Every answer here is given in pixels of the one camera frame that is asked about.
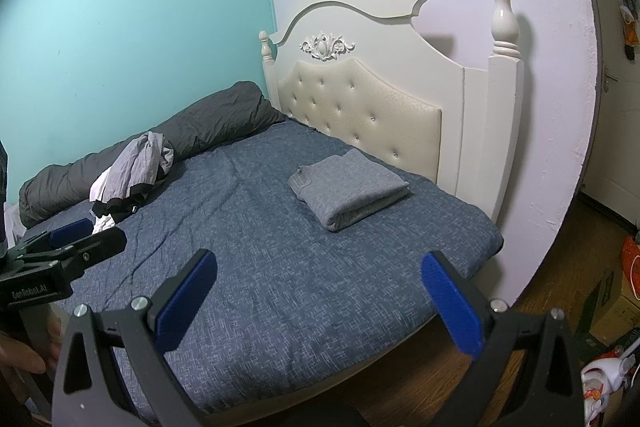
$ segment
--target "screw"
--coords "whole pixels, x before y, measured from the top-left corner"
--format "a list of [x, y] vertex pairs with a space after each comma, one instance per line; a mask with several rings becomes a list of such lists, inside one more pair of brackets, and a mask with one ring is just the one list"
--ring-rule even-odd
[[491, 309], [496, 313], [504, 313], [509, 309], [509, 305], [500, 298], [491, 299], [489, 305], [491, 306]]
[[74, 308], [74, 315], [76, 317], [84, 317], [87, 311], [89, 311], [89, 306], [86, 304], [78, 304], [78, 306]]
[[549, 313], [551, 313], [551, 316], [556, 321], [561, 321], [562, 319], [564, 319], [564, 310], [562, 308], [551, 308], [551, 311]]
[[140, 311], [146, 308], [146, 305], [149, 304], [148, 299], [146, 297], [136, 297], [131, 301], [131, 307], [135, 309], [135, 311]]

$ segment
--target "door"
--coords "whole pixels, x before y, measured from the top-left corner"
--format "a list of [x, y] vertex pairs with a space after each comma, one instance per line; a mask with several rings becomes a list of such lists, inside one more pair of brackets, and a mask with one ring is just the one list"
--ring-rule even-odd
[[635, 224], [640, 218], [640, 48], [634, 64], [625, 55], [623, 0], [596, 4], [602, 84], [582, 191]]

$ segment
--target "blue bedsheet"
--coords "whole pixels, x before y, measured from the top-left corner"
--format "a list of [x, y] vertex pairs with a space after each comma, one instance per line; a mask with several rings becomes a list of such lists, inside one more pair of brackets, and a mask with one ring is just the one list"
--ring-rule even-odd
[[[502, 245], [476, 207], [416, 174], [391, 168], [412, 194], [337, 233], [287, 186], [300, 164], [351, 147], [287, 120], [173, 167], [168, 183], [120, 224], [126, 250], [73, 283], [95, 311], [151, 295], [198, 248], [218, 258], [218, 281], [167, 360], [208, 412], [309, 386], [398, 342], [435, 314], [420, 261], [442, 250], [471, 277]], [[29, 235], [87, 217], [85, 201]], [[145, 401], [126, 359], [136, 404]]]

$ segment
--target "human hand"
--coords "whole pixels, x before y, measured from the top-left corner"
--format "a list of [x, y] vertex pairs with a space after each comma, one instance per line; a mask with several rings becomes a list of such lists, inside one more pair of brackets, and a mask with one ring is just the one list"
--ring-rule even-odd
[[47, 317], [47, 332], [49, 333], [49, 352], [47, 363], [31, 347], [16, 341], [0, 331], [0, 373], [13, 391], [20, 403], [29, 398], [27, 386], [20, 379], [16, 369], [23, 369], [30, 373], [42, 374], [47, 366], [54, 370], [58, 367], [60, 349], [62, 347], [62, 328], [60, 319], [53, 313]]

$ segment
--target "finger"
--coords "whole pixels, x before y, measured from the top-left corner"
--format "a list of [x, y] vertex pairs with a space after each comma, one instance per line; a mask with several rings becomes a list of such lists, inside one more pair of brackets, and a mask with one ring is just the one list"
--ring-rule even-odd
[[29, 398], [29, 390], [27, 389], [26, 384], [15, 372], [15, 369], [0, 365], [0, 373], [2, 373], [9, 389], [14, 393], [15, 399], [24, 404]]
[[58, 359], [60, 358], [61, 349], [62, 349], [62, 344], [57, 342], [51, 343], [51, 345], [49, 346], [49, 354], [51, 355], [51, 358], [58, 361]]
[[0, 335], [0, 364], [30, 373], [44, 373], [46, 369], [44, 360], [31, 347], [4, 335]]
[[53, 312], [47, 316], [47, 331], [53, 341], [62, 342], [62, 321]]

